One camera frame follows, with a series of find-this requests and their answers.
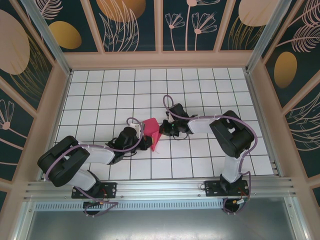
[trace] metal plate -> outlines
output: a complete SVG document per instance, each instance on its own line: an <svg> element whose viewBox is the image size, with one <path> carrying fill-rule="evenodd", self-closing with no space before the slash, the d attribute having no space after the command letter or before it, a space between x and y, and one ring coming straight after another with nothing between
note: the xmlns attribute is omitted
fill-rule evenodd
<svg viewBox="0 0 320 240"><path fill-rule="evenodd" d="M95 199L114 199L116 198L117 193L117 183L116 182L103 182L100 188L100 191ZM75 187L72 189L71 194L72 199L87 199L81 192L79 192Z"/></svg>
<svg viewBox="0 0 320 240"><path fill-rule="evenodd" d="M226 194L220 187L220 180L216 181L205 181L204 189L205 195L207 197L227 197L227 196L241 196L241 191L239 188L246 194L249 194L248 182L246 180L240 180L239 185L230 191L229 194Z"/></svg>

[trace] enclosure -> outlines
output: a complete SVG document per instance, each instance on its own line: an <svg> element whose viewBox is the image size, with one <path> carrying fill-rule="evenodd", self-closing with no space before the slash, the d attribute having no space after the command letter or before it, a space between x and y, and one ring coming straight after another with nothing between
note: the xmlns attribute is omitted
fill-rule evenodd
<svg viewBox="0 0 320 240"><path fill-rule="evenodd" d="M319 0L1 1L0 238L318 239L319 19ZM104 146L129 117L160 126L164 95L255 131L242 213L202 189L225 166L214 134L83 164L116 183L97 218L45 180L38 159L62 139Z"/></svg>

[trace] beige circle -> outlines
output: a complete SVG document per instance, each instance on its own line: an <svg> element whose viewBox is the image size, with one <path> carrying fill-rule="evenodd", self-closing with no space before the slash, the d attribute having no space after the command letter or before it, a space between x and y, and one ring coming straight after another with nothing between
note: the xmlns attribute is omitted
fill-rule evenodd
<svg viewBox="0 0 320 240"><path fill-rule="evenodd" d="M12 75L21 74L29 58L30 45L24 27L0 9L0 69Z"/></svg>
<svg viewBox="0 0 320 240"><path fill-rule="evenodd" d="M291 52L285 51L277 58L274 66L274 81L279 88L286 88L295 78L297 59Z"/></svg>
<svg viewBox="0 0 320 240"><path fill-rule="evenodd" d="M250 27L264 26L274 13L277 3L278 0L241 0L240 21Z"/></svg>
<svg viewBox="0 0 320 240"><path fill-rule="evenodd" d="M55 21L49 25L49 29L60 47L65 49L80 47L82 43L80 33L70 23Z"/></svg>
<svg viewBox="0 0 320 240"><path fill-rule="evenodd" d="M146 0L96 0L96 3L98 4L100 10L109 19L117 22L129 22L130 19L128 17L125 18L125 9L122 2L125 4L128 11L129 9L132 10L135 18L137 19L144 13L146 9ZM116 17L116 9L114 5L118 5L122 17Z"/></svg>

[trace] purple cable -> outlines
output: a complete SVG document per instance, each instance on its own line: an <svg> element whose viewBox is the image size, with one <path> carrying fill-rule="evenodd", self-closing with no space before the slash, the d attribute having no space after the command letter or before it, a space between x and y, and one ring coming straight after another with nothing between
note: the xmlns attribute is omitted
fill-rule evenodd
<svg viewBox="0 0 320 240"><path fill-rule="evenodd" d="M238 118L235 118L235 117L232 117L232 116L224 116L224 115L215 115L215 116L198 116L198 117L183 117L183 116L179 116L177 114L174 114L173 112L170 111L170 109L168 108L168 106L166 105L166 97L169 98L171 100L171 103L172 105L174 105L174 100L173 98L166 94L163 96L163 99L162 99L162 102L163 102L163 105L165 107L165 109L172 115L172 116L175 116L179 119L184 119L184 120L195 120L195 119L212 119L212 118L222 118L222 119L230 119L230 120L233 120L233 121L236 121L238 123L241 123L242 125L246 126L253 134L254 136L254 144L253 146L248 150L246 151L243 155L242 155L242 158L240 160L240 163L239 163L239 173L241 173L242 175L247 175L249 174L249 194L248 194L248 199L250 198L250 193L251 193L251 173L250 171L247 171L246 173L242 173L241 172L241 168L242 168L242 164L245 160L245 157L257 146L258 144L258 137L257 137L257 134L256 132L253 130L253 128L251 126L249 126L247 123L245 123L244 121L238 119ZM225 198L223 200L223 205L222 205L222 210L225 212L225 213L230 213L230 211L228 209L225 208L225 204L226 204L226 201L228 200L228 198ZM244 205L242 206L242 208L238 211L238 213L244 208L244 206L246 205L246 202L244 203Z"/></svg>
<svg viewBox="0 0 320 240"><path fill-rule="evenodd" d="M88 148L91 147L91 148L108 149L108 150L111 150L111 151L114 151L114 152L121 152L121 153L123 153L123 152L130 151L130 150L134 149L135 147L137 147L137 146L139 145L139 143L141 142L142 138L143 138L143 132L144 132L144 130L143 130L143 125L142 125L142 123L141 123L138 119L136 119L136 118L134 118L134 117L129 117L129 118L126 120L126 123L127 123L128 125L129 125L129 120L130 120L130 119L135 120L135 121L140 125L140 138L139 138L138 142L137 142L134 146L132 146L132 147L130 147L130 148L127 148L127 149L119 150L119 149L113 149L113 148L108 147L108 146L101 146L101 145L95 145L95 144L78 144L78 145L76 145L76 146L73 146L73 147L69 148L67 151L65 151L61 156L59 156L59 157L52 163L52 165L48 168L48 170L47 170L46 173L45 173L45 179L46 179L47 181L49 181L49 173L50 173L51 170L54 168L54 166L55 166L63 157L65 157L66 155L68 155L68 154L69 154L71 151L73 151L74 149L81 148L81 147L88 147ZM104 204L112 204L112 206L110 206L108 209L106 209L106 210L104 210L104 211L102 211L102 212L99 212L99 213L93 215L92 217L94 217L94 216L97 216L97 217L98 217L98 216L101 216L101 215L107 213L110 209L114 208L116 205L119 204L118 202L98 200L98 199L96 199L96 198L94 198L94 197L86 194L81 188L76 187L76 186L75 186L75 188L76 188L77 190L79 190L79 192L81 192L84 196L86 196L86 197L89 198L89 199L92 199L92 200L94 200L94 201L96 201L96 202L100 202L100 203L104 203Z"/></svg>

